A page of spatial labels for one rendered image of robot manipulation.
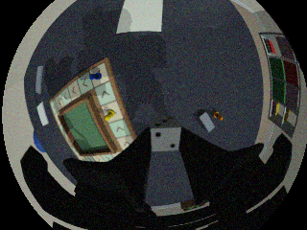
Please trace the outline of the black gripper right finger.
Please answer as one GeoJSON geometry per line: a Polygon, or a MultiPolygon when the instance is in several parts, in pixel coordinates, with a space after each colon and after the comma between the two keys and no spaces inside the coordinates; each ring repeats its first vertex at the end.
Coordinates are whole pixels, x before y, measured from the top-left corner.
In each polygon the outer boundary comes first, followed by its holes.
{"type": "Polygon", "coordinates": [[[248,149],[226,150],[197,137],[193,131],[185,130],[182,126],[177,148],[184,161],[195,202],[200,206],[210,202],[208,198],[218,192],[234,170],[260,156],[264,143],[256,143],[248,149]]]}

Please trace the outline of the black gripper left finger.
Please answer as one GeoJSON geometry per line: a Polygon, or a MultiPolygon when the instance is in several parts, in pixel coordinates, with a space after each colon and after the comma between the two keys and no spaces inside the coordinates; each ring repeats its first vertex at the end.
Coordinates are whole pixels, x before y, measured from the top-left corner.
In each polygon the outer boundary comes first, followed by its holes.
{"type": "Polygon", "coordinates": [[[118,156],[106,162],[65,158],[65,168],[81,183],[107,191],[120,192],[135,211],[145,211],[147,180],[151,160],[151,128],[146,127],[118,156]]]}

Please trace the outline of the yellow game pawn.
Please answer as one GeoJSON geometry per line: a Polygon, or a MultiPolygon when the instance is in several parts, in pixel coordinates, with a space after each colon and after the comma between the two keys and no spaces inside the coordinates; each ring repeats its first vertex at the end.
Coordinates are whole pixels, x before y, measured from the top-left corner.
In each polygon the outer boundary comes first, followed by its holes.
{"type": "Polygon", "coordinates": [[[115,111],[110,110],[107,115],[104,116],[105,122],[108,122],[108,120],[110,120],[110,118],[112,118],[112,116],[115,115],[115,111]]]}

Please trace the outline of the blue pawn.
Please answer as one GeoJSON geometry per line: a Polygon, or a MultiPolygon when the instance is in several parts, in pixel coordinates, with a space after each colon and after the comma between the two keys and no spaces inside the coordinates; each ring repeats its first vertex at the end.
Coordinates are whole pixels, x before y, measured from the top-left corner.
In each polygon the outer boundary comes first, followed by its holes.
{"type": "Polygon", "coordinates": [[[96,80],[98,81],[100,79],[101,76],[101,73],[96,73],[96,74],[89,74],[89,79],[90,80],[96,80]]]}

